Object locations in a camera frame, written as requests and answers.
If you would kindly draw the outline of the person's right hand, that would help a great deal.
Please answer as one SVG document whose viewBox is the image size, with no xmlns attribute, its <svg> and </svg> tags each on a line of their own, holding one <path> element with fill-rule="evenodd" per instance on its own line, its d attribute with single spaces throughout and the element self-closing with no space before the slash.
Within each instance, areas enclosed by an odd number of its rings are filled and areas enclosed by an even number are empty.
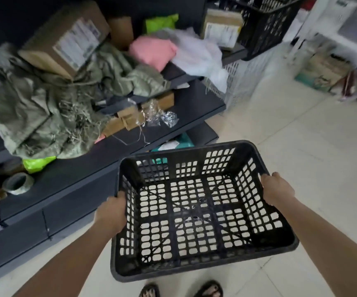
<svg viewBox="0 0 357 297">
<path fill-rule="evenodd" d="M 295 190 L 278 172 L 272 174 L 277 174 L 277 181 L 274 184 L 262 184 L 263 198 L 269 205 L 280 210 L 296 199 Z"/>
</svg>

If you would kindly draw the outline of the black plastic lattice basket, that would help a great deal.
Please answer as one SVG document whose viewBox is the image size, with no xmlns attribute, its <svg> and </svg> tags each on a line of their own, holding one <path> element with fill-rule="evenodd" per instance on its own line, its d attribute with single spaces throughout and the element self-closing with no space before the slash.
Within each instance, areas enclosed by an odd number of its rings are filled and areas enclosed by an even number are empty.
<svg viewBox="0 0 357 297">
<path fill-rule="evenodd" d="M 299 239 L 263 198 L 269 174 L 255 144 L 238 140 L 124 158 L 125 228 L 111 274 L 133 282 L 294 251 Z"/>
</svg>

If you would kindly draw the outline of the person's left forearm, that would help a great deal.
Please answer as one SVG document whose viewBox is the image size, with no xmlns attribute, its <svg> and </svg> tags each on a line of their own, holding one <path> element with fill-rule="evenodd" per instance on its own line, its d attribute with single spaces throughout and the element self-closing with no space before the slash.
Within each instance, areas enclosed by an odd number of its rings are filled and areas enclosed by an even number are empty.
<svg viewBox="0 0 357 297">
<path fill-rule="evenodd" d="M 96 221 L 79 238 L 61 250 L 12 297 L 78 297 L 107 242 L 123 224 Z"/>
</svg>

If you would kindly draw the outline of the person's right forearm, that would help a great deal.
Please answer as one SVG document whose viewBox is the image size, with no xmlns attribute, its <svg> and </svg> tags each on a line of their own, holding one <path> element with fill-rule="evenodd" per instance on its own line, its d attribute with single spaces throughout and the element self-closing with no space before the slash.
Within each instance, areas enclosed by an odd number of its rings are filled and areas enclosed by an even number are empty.
<svg viewBox="0 0 357 297">
<path fill-rule="evenodd" d="M 288 221 L 336 297 L 357 297 L 357 243 L 289 196 L 275 207 Z"/>
</svg>

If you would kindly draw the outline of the dark shelving unit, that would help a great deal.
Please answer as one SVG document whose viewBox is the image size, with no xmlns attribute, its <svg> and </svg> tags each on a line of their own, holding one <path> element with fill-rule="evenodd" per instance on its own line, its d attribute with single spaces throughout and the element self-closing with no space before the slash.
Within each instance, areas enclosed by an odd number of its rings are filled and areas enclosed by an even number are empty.
<svg viewBox="0 0 357 297">
<path fill-rule="evenodd" d="M 62 5 L 79 0 L 0 0 L 0 45 L 21 46 Z M 103 13 L 135 19 L 172 6 L 184 14 L 183 26 L 200 27 L 206 0 L 95 0 Z M 196 145 L 211 143 L 217 134 L 205 120 L 225 110 L 223 101 L 193 76 L 168 64 L 162 73 L 173 86 L 189 81 L 175 93 L 173 128 L 122 130 L 97 143 L 87 154 L 56 160 L 35 175 L 23 195 L 0 201 L 0 278 L 90 222 L 105 197 L 115 193 L 117 167 L 130 154 L 153 149 L 163 140 L 189 131 Z M 12 159 L 0 138 L 0 164 Z"/>
</svg>

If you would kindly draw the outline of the teal parcel bag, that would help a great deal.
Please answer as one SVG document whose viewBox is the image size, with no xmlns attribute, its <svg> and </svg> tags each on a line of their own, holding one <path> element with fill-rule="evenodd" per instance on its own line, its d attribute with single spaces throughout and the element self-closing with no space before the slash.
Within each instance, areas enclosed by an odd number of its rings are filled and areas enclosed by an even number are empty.
<svg viewBox="0 0 357 297">
<path fill-rule="evenodd" d="M 183 148 L 191 148 L 194 147 L 194 144 L 189 137 L 189 135 L 184 132 L 175 138 L 168 140 L 167 142 L 157 146 L 156 148 L 152 149 L 152 152 L 157 151 L 165 151 L 165 150 L 172 150 L 172 149 L 183 149 Z"/>
</svg>

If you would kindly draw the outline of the crumpled clear plastic wrap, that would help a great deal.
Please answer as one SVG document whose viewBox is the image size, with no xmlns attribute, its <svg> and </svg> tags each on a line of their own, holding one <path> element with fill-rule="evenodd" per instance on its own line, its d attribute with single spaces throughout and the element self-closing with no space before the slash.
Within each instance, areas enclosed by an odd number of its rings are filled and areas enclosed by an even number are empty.
<svg viewBox="0 0 357 297">
<path fill-rule="evenodd" d="M 163 110 L 156 99 L 142 103 L 141 114 L 144 124 L 149 127 L 160 126 L 164 123 L 167 127 L 172 128 L 179 122 L 178 116 L 172 111 Z"/>
</svg>

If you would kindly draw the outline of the person's left sandal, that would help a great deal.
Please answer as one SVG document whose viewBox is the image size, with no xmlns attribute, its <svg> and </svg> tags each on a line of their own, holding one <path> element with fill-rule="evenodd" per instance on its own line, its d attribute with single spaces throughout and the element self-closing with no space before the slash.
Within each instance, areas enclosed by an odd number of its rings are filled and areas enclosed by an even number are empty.
<svg viewBox="0 0 357 297">
<path fill-rule="evenodd" d="M 146 284 L 138 297 L 161 297 L 158 285 L 155 283 Z"/>
</svg>

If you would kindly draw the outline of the white plastic lattice crate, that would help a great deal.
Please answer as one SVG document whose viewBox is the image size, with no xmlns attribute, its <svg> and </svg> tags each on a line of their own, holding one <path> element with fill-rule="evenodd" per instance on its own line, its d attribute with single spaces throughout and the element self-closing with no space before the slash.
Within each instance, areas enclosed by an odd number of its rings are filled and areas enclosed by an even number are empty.
<svg viewBox="0 0 357 297">
<path fill-rule="evenodd" d="M 224 65 L 228 73 L 225 93 L 219 91 L 208 78 L 202 83 L 207 91 L 213 92 L 224 101 L 227 110 L 231 110 L 236 104 L 251 98 L 279 47 L 277 45 L 249 61 L 237 60 Z"/>
</svg>

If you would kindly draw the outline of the grey tape roll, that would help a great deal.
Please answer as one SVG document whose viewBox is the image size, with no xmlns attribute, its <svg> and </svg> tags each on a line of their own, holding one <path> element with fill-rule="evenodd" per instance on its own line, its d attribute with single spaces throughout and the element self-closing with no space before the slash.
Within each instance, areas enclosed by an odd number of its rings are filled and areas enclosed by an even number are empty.
<svg viewBox="0 0 357 297">
<path fill-rule="evenodd" d="M 32 188 L 34 182 L 35 180 L 32 176 L 20 172 L 7 178 L 2 184 L 2 189 L 8 194 L 22 195 Z"/>
</svg>

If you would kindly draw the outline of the pink plastic parcel bag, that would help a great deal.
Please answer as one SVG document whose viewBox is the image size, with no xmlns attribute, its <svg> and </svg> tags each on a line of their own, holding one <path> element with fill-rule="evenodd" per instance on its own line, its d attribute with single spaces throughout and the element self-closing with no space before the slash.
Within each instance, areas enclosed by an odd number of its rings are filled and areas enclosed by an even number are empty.
<svg viewBox="0 0 357 297">
<path fill-rule="evenodd" d="M 178 47 L 169 39 L 160 39 L 142 35 L 134 40 L 129 48 L 129 54 L 137 61 L 162 72 L 168 62 L 176 56 Z"/>
</svg>

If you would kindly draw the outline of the small labelled cardboard box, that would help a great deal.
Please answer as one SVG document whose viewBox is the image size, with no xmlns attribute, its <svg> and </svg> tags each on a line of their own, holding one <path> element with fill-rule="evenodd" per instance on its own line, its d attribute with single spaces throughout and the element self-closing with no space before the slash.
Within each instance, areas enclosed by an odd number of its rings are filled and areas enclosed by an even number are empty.
<svg viewBox="0 0 357 297">
<path fill-rule="evenodd" d="M 214 42 L 223 50 L 232 50 L 243 24 L 243 17 L 239 12 L 207 9 L 201 38 Z"/>
</svg>

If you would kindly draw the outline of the white shelf rack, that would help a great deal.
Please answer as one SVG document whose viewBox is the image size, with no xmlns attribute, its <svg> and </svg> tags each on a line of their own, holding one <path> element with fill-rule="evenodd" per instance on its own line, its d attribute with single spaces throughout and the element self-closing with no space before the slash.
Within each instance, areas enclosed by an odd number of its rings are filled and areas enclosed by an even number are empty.
<svg viewBox="0 0 357 297">
<path fill-rule="evenodd" d="M 328 93 L 341 103 L 357 100 L 357 0 L 317 0 L 288 59 L 294 61 L 300 49 L 308 54 L 300 70 L 315 53 L 333 53 L 350 61 L 353 69 Z"/>
</svg>

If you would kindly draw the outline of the large labelled cardboard box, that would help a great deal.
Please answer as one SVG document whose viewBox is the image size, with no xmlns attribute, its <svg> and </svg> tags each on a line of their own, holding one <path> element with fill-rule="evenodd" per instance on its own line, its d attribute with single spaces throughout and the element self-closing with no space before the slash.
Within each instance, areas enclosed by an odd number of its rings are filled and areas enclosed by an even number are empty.
<svg viewBox="0 0 357 297">
<path fill-rule="evenodd" d="M 38 69 L 72 80 L 109 32 L 95 1 L 65 5 L 34 33 L 18 55 Z"/>
</svg>

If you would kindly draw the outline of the bright green parcel bag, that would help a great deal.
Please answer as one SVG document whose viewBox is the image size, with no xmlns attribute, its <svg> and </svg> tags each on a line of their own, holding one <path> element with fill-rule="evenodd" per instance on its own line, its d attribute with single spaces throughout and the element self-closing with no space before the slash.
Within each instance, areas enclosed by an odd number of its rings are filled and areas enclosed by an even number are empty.
<svg viewBox="0 0 357 297">
<path fill-rule="evenodd" d="M 157 16 L 145 19 L 144 21 L 144 34 L 151 34 L 161 29 L 169 28 L 176 29 L 176 23 L 179 20 L 179 14 L 171 14 L 168 16 Z"/>
</svg>

